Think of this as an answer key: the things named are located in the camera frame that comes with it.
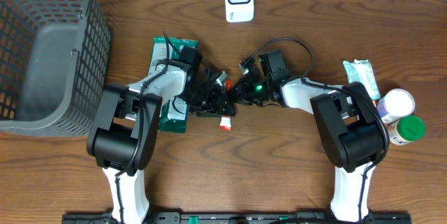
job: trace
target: wooden table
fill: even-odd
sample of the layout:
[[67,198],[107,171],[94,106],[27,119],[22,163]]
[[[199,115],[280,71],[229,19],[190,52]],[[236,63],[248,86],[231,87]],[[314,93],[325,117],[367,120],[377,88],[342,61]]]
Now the wooden table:
[[[427,124],[423,140],[390,146],[374,172],[368,206],[409,211],[413,223],[447,221],[447,0],[255,0],[251,22],[225,21],[224,0],[99,0],[113,29],[108,83],[147,74],[154,36],[196,39],[233,84],[239,61],[277,37],[315,51],[310,78],[346,84],[342,61],[369,59],[381,94],[401,87]],[[277,43],[294,74],[306,52]],[[158,209],[290,211],[326,208],[334,167],[314,117],[279,107],[236,106],[231,132],[220,119],[189,117],[186,134],[159,133],[146,194]],[[68,211],[112,207],[109,184],[86,137],[0,135],[0,222],[60,223]]]

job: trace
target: green component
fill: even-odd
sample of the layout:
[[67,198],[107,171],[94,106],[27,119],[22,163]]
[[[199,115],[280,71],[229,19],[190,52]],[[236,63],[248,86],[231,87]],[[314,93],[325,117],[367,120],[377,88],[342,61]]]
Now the green component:
[[425,124],[416,116],[407,116],[397,122],[397,132],[407,141],[416,141],[425,135]]
[[198,217],[189,217],[189,224],[198,224]]
[[[179,51],[181,51],[182,46],[189,46],[189,47],[197,47],[198,41],[196,40],[186,40],[186,39],[180,39],[180,38],[169,38],[171,43],[177,48]],[[178,59],[179,55],[174,50],[170,50],[171,59]],[[166,42],[164,36],[155,36],[154,37],[154,45],[152,48],[152,58],[151,58],[151,66],[155,66],[157,59],[160,59],[160,57],[166,58]],[[175,104],[178,103],[184,103],[183,101],[179,101],[179,98],[176,99]],[[188,120],[188,111],[189,111],[189,105],[184,104],[186,107],[186,114],[185,115],[178,115],[177,117],[173,117],[173,109],[172,109],[172,103],[169,100],[162,108],[160,113],[160,122],[159,122],[159,131],[164,132],[171,132],[171,133],[179,133],[183,134],[186,131],[186,120]]]

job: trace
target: green package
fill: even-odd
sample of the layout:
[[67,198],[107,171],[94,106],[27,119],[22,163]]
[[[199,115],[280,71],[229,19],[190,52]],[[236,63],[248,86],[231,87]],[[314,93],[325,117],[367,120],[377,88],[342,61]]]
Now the green package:
[[[174,47],[182,51],[184,46],[197,47],[197,40],[187,40],[181,38],[169,38]],[[171,59],[178,59],[179,55],[169,45],[169,55]],[[163,36],[154,37],[154,46],[152,50],[151,65],[149,75],[155,71],[157,63],[166,58],[166,42]],[[175,99],[175,108],[173,100],[169,100],[162,108],[160,113],[159,131],[183,134],[186,130],[186,120],[188,119],[189,105],[181,98]]]

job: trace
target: bottle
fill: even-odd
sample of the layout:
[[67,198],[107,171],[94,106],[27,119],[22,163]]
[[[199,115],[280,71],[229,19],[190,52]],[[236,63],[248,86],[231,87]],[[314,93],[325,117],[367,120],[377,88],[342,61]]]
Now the bottle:
[[416,116],[407,116],[392,123],[388,127],[390,141],[396,145],[415,142],[425,134],[425,124]]
[[385,124],[391,124],[414,111],[413,96],[403,89],[392,89],[378,101],[376,109]]

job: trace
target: green lid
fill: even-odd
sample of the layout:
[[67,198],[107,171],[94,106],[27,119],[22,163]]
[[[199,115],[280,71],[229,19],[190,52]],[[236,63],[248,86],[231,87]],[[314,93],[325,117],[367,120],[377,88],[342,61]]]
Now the green lid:
[[425,134],[425,124],[416,116],[407,116],[397,123],[397,132],[407,141],[416,141]]

